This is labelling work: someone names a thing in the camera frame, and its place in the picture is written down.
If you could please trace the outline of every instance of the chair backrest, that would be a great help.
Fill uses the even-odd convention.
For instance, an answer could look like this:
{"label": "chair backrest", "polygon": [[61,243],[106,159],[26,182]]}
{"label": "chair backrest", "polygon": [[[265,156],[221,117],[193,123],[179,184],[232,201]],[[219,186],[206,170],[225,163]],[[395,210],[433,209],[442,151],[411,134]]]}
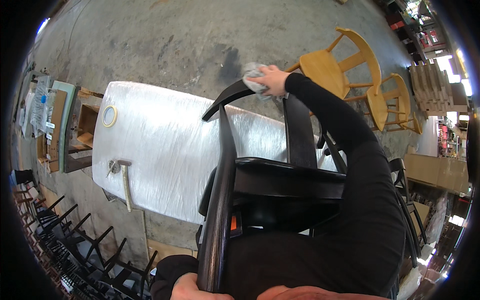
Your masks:
{"label": "chair backrest", "polygon": [[398,110],[405,112],[405,115],[399,114],[398,119],[408,121],[408,116],[410,115],[410,93],[408,92],[407,85],[405,84],[402,76],[398,75],[397,73],[391,73],[390,76],[395,79],[395,83],[400,94],[398,97]]}
{"label": "chair backrest", "polygon": [[338,65],[340,66],[340,69],[342,72],[345,72],[366,62],[372,75],[374,94],[378,95],[380,85],[382,84],[382,73],[372,48],[370,48],[367,41],[365,41],[361,35],[351,29],[335,27],[335,30],[348,37],[360,50],[354,55],[339,62]]}
{"label": "chair backrest", "polygon": [[[237,152],[225,105],[252,93],[240,80],[226,88],[202,117],[205,121],[209,120],[218,111],[220,129],[218,166],[216,172],[212,172],[210,175],[210,179],[213,178],[213,180],[207,185],[202,197],[202,204],[205,204],[208,198],[208,205],[201,204],[199,208],[204,214],[206,212],[203,242],[198,252],[197,278],[197,286],[203,291],[220,292],[222,273],[225,269],[226,248],[230,237],[233,193],[237,176]],[[290,95],[288,99],[284,100],[284,113],[288,162],[303,164],[304,168],[314,171],[316,168],[311,166],[311,162],[313,160],[316,166],[315,145],[308,108]],[[306,159],[305,156],[302,156],[296,159],[295,155],[298,153],[305,153],[308,157],[312,157]]]}

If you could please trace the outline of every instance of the black chair frame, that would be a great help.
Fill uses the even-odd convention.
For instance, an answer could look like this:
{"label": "black chair frame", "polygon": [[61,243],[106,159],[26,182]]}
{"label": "black chair frame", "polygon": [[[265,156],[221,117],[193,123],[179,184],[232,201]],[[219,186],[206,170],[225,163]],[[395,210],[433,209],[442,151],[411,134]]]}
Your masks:
{"label": "black chair frame", "polygon": [[[274,210],[273,206],[283,206],[284,211],[291,211],[287,219],[292,221],[295,214],[305,212],[302,207],[317,205],[313,211],[319,213],[319,207],[329,210],[327,207],[333,206],[330,215],[324,216],[323,221],[326,221],[338,214],[342,200],[345,175],[317,168],[309,110],[291,94],[283,99],[287,163],[257,157],[237,158],[225,105],[252,94],[240,80],[226,88],[202,117],[208,121],[218,111],[220,123],[220,158],[217,168],[210,175],[199,207],[199,212],[205,216],[205,223],[203,242],[198,253],[197,285],[199,289],[213,293],[221,290],[233,212],[242,212],[242,226],[245,227],[249,222],[261,221],[261,218],[251,220],[246,217],[244,212],[249,207],[267,214]],[[335,148],[331,151],[340,155]],[[296,180],[295,188],[292,188],[292,180]],[[286,228],[280,225],[284,219],[277,220],[273,224],[264,224],[264,229],[296,231],[306,226],[312,233],[313,227],[318,225],[299,222]]]}

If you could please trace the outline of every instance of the natural wood chair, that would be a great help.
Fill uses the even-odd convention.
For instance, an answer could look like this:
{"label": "natural wood chair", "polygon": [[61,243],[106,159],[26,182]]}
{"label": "natural wood chair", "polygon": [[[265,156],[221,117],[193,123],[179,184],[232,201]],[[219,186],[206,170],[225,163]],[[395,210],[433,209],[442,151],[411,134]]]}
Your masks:
{"label": "natural wood chair", "polygon": [[[410,121],[408,119],[408,115],[410,114],[410,95],[408,93],[407,86],[405,85],[402,77],[396,73],[391,73],[389,77],[382,80],[382,83],[390,79],[395,80],[395,83],[397,85],[396,89],[374,95],[372,88],[369,88],[367,92],[361,96],[344,99],[345,101],[365,101],[365,104],[367,105],[369,111],[366,112],[365,115],[370,115],[374,124],[372,130],[382,131],[385,125],[394,124],[397,124],[398,126],[400,126],[400,128],[403,128],[402,123],[408,123]],[[386,101],[389,99],[395,99],[396,103],[387,104]],[[389,113],[395,114],[395,121],[386,121]]]}
{"label": "natural wood chair", "polygon": [[[380,84],[382,83],[382,74],[377,58],[368,43],[358,33],[351,29],[336,27],[336,31],[341,35],[327,48],[300,57],[299,62],[285,72],[292,72],[298,68],[302,73],[312,79],[313,82],[320,85],[324,89],[330,91],[334,95],[343,99],[352,87],[371,86],[372,93],[379,93]],[[359,52],[350,57],[337,62],[331,51],[338,44],[343,36],[347,36],[357,47]],[[345,76],[348,71],[362,63],[366,62],[370,73],[372,74],[371,83],[351,84]]]}

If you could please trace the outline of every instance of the plastic bag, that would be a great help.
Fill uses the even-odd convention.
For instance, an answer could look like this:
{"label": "plastic bag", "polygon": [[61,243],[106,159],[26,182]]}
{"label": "plastic bag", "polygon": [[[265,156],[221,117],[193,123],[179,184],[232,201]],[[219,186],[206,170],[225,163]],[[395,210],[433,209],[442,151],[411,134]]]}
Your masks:
{"label": "plastic bag", "polygon": [[419,268],[412,268],[410,273],[400,284],[400,289],[396,297],[397,300],[407,300],[420,286],[421,274]]}

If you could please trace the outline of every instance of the person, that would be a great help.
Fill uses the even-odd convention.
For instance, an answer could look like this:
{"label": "person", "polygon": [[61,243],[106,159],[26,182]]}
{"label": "person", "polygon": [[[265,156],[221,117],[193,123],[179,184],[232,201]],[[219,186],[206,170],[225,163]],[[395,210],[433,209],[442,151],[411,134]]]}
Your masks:
{"label": "person", "polygon": [[348,160],[343,203],[329,230],[309,237],[286,232],[233,238],[228,244],[224,294],[199,291],[198,261],[168,256],[157,264],[154,300],[373,300],[397,280],[405,228],[387,158],[363,116],[300,73],[259,68],[249,80],[292,93],[318,118]]}
{"label": "person", "polygon": [[12,170],[10,174],[10,178],[13,185],[17,185],[20,183],[27,184],[31,181],[35,182],[35,178],[33,176],[32,170],[23,170],[23,171]]}

